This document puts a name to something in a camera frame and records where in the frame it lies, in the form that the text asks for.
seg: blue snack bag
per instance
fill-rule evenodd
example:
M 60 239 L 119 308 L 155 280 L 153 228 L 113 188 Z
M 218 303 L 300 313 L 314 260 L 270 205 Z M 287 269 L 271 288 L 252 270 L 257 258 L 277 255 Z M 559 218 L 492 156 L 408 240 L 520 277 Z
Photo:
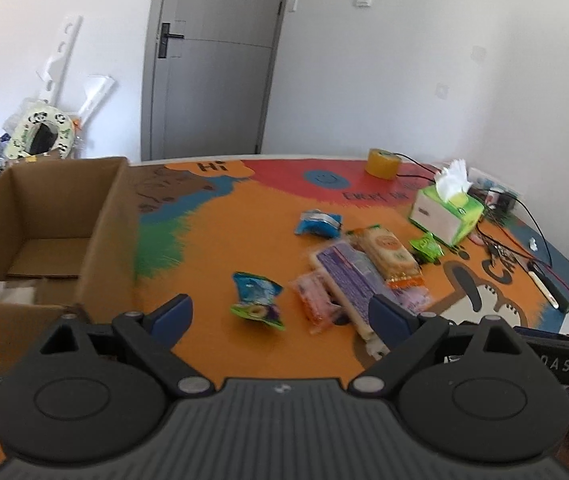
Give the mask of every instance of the blue snack bag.
M 282 286 L 264 276 L 248 272 L 234 272 L 233 281 L 238 289 L 240 303 L 231 305 L 231 312 L 236 316 L 261 321 L 269 326 L 284 330 L 280 320 L 280 309 L 276 296 L 282 292 Z
M 342 215 L 312 209 L 300 215 L 300 222 L 294 233 L 297 235 L 312 233 L 323 238 L 338 238 L 341 229 Z

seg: green snack bag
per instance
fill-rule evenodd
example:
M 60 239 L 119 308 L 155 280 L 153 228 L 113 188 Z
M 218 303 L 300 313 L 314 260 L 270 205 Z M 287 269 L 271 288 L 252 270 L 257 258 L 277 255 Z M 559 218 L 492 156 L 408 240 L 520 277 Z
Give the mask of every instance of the green snack bag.
M 233 281 L 238 289 L 240 303 L 231 305 L 231 312 L 236 316 L 262 321 L 278 330 L 284 330 L 285 324 L 280 319 L 280 309 L 274 303 L 282 292 L 282 286 L 276 282 L 248 272 L 235 272 Z
M 433 233 L 427 232 L 423 237 L 417 240 L 410 240 L 409 243 L 418 252 L 419 257 L 430 264 L 436 262 L 438 258 L 445 256 Z

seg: wall socket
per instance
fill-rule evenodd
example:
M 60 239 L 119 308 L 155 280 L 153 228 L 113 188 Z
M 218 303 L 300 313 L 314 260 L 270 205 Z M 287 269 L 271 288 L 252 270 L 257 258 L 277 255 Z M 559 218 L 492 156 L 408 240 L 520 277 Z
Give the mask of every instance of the wall socket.
M 473 186 L 481 187 L 482 189 L 488 189 L 490 187 L 497 187 L 502 191 L 508 191 L 515 195 L 519 200 L 522 200 L 525 196 L 517 191 L 513 186 L 505 184 L 500 179 L 485 173 L 477 168 L 469 168 L 467 172 L 467 180 L 471 182 Z

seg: door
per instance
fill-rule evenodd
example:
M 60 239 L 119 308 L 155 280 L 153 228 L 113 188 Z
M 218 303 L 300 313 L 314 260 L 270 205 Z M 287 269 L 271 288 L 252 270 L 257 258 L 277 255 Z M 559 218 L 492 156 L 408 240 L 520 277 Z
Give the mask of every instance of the door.
M 280 1 L 163 0 L 152 158 L 256 152 Z

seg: black wire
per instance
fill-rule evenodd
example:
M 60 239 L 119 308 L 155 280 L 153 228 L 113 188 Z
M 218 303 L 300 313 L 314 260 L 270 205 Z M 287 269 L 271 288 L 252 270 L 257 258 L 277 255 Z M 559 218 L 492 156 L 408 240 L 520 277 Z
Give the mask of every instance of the black wire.
M 532 276 L 531 274 L 529 274 L 529 271 L 525 268 L 525 266 L 524 266 L 522 263 L 520 263 L 520 260 L 515 257 L 515 256 L 516 256 L 516 253 L 514 253 L 514 250 L 511 249 L 511 248 L 508 248 L 508 249 L 509 249 L 509 252 L 511 252 L 511 254 L 514 255 L 514 260 L 516 261 L 516 263 L 518 264 L 518 266 L 519 266 L 521 269 L 523 269 L 523 271 L 525 272 L 525 274 L 526 274 L 527 276 L 529 276 L 529 279 L 530 279 L 532 282 L 535 283 L 535 286 L 538 286 L 538 284 L 535 282 L 535 279 L 533 278 L 533 276 Z
M 424 178 L 425 180 L 428 180 L 430 182 L 434 182 L 434 183 L 436 182 L 433 178 L 430 178 L 428 176 L 422 176 L 422 175 L 396 175 L 396 176 L 410 176 L 413 178 Z
M 514 196 L 513 193 L 509 193 L 507 191 L 492 191 L 490 189 L 484 189 L 484 188 L 479 188 L 479 189 L 481 189 L 483 191 L 489 191 L 492 193 L 497 193 L 500 195 L 507 195 L 508 197 L 513 198 L 516 202 L 518 202 L 522 207 L 525 208 L 525 211 L 529 215 L 529 218 L 533 220 L 533 224 L 535 225 L 535 228 L 538 229 L 538 232 L 540 233 L 540 236 L 543 239 L 543 242 L 545 243 L 545 250 L 547 251 L 547 256 L 549 257 L 549 263 L 548 264 L 546 262 L 543 262 L 543 263 L 545 263 L 546 265 L 549 265 L 549 268 L 552 269 L 553 268 L 553 260 L 551 259 L 551 250 L 549 250 L 549 244 L 547 243 L 547 238 L 545 238 L 545 235 L 543 234 L 543 230 L 540 229 L 538 222 L 535 221 L 535 218 L 531 214 L 531 211 L 529 211 L 529 208 L 527 208 L 527 206 L 519 198 Z
M 431 168 L 428 168 L 428 167 L 424 166 L 423 164 L 420 164 L 417 160 L 414 160 L 414 159 L 411 158 L 410 156 L 403 155 L 402 153 L 392 153 L 392 155 L 404 157 L 404 158 L 406 158 L 407 160 L 410 160 L 411 162 L 413 162 L 414 164 L 417 164 L 418 166 L 420 166 L 420 168 L 422 168 L 423 170 L 427 170 L 429 173 L 436 174 L 436 171 L 432 170 Z
M 547 262 L 545 262 L 544 260 L 540 260 L 538 258 L 534 258 L 531 254 L 523 254 L 519 251 L 516 251 L 514 248 L 509 247 L 508 245 L 505 245 L 501 242 L 498 242 L 495 238 L 490 237 L 489 235 L 487 235 L 486 233 L 482 232 L 482 230 L 479 227 L 479 224 L 476 224 L 476 231 L 479 232 L 479 234 L 483 237 L 483 238 L 487 238 L 487 240 L 489 240 L 491 243 L 493 243 L 494 245 L 503 247 L 505 249 L 507 249 L 508 251 L 511 251 L 512 253 L 516 254 L 517 256 L 521 256 L 523 258 L 526 258 L 527 260 L 532 260 L 533 262 L 538 262 L 541 263 L 543 265 L 549 265 Z

